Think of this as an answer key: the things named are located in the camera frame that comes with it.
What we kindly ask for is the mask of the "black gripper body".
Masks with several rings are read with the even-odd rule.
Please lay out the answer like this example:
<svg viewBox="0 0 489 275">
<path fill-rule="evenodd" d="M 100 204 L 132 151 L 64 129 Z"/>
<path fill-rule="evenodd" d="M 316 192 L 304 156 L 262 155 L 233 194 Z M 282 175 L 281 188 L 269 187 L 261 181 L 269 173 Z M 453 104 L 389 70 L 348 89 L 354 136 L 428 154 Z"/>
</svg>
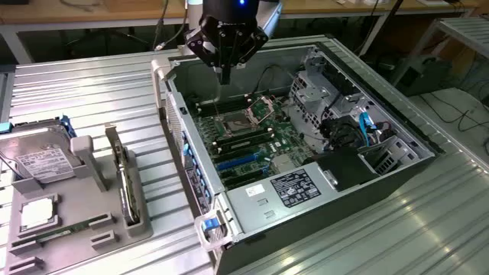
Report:
<svg viewBox="0 0 489 275">
<path fill-rule="evenodd" d="M 224 26 L 237 26 L 246 30 L 254 30 L 257 27 L 257 10 L 258 1 L 202 1 L 200 27 L 213 31 L 217 29 L 218 22 L 221 22 Z"/>
</svg>

